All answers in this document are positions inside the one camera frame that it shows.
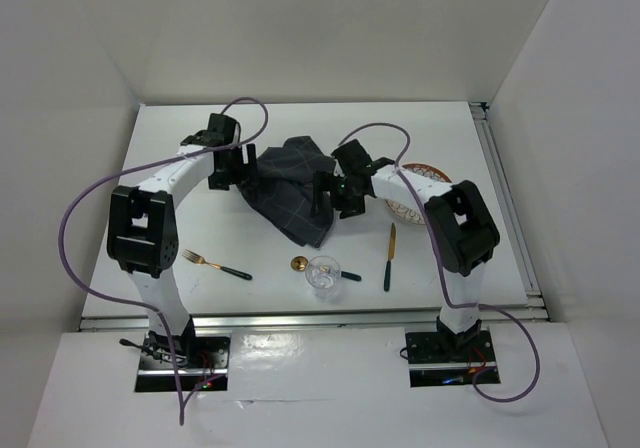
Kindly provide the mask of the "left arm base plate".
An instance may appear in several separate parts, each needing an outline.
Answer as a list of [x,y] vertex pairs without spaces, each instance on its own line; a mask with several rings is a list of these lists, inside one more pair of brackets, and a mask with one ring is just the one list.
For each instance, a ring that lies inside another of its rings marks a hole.
[[[200,337],[195,339],[191,355],[177,355],[178,372],[184,392],[195,388],[202,391],[226,391],[231,338],[229,336]],[[141,343],[125,338],[121,346],[136,349],[139,354],[136,393],[175,392],[171,356],[168,351],[154,349],[148,336]]]

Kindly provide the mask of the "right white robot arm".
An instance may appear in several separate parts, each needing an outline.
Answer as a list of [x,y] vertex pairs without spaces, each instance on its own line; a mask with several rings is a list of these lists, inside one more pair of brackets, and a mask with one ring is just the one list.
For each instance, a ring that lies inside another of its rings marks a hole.
[[436,319],[436,347],[460,359],[481,330],[480,291],[486,264],[500,234],[471,181],[457,184],[426,178],[389,158],[372,159],[357,140],[332,153],[339,168],[312,177],[311,214],[326,202],[342,219],[365,212],[365,198],[381,198],[418,211],[436,260],[444,304]]

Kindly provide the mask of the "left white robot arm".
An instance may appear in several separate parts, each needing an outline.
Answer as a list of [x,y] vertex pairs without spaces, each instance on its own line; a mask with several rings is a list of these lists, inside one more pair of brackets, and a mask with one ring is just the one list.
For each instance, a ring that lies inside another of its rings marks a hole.
[[240,135],[237,120],[214,113],[206,129],[181,142],[175,162],[111,194],[107,253],[129,274],[147,306],[150,349],[176,367],[193,362],[198,345],[173,271],[179,255],[176,208],[202,181],[211,190],[256,185],[255,145],[241,148]]

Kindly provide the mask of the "dark grey checked napkin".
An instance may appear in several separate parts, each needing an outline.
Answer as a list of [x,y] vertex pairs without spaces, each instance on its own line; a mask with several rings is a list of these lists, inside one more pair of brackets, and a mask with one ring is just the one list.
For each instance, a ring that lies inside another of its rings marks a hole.
[[313,176],[333,173],[335,160],[325,155],[309,136],[291,137],[280,147],[269,147],[257,157],[257,183],[240,188],[248,205],[298,246],[318,249],[334,222],[326,206],[311,214]]

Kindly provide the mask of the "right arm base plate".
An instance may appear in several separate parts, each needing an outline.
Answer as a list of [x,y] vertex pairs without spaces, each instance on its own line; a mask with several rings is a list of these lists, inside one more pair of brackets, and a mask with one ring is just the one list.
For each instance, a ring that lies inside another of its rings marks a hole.
[[399,356],[408,364],[411,388],[499,384],[500,374],[491,334],[476,337],[452,351],[437,331],[407,332]]

